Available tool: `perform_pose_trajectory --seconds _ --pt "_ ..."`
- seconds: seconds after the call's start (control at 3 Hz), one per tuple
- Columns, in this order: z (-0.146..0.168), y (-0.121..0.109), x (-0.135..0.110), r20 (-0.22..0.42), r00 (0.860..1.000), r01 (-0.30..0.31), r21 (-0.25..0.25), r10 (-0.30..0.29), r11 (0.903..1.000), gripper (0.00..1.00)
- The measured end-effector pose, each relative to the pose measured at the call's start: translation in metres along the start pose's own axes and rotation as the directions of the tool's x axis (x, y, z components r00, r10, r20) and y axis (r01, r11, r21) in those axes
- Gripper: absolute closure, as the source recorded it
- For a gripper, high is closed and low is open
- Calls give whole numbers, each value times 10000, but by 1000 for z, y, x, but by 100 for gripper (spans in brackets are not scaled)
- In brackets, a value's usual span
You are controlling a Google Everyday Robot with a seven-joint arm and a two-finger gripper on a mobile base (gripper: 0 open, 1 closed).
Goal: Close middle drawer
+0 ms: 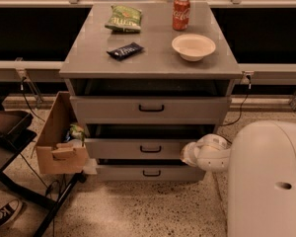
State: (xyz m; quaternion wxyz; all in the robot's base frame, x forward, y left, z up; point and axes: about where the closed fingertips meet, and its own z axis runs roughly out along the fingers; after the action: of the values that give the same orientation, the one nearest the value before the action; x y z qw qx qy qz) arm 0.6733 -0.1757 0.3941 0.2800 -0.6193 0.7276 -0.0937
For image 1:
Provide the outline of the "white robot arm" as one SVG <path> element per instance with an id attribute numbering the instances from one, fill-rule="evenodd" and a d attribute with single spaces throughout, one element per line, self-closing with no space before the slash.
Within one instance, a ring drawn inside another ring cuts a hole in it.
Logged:
<path id="1" fill-rule="evenodd" d="M 296 237 L 296 123 L 256 121 L 231 144 L 207 134 L 187 144 L 181 160 L 228 173 L 228 237 Z"/>

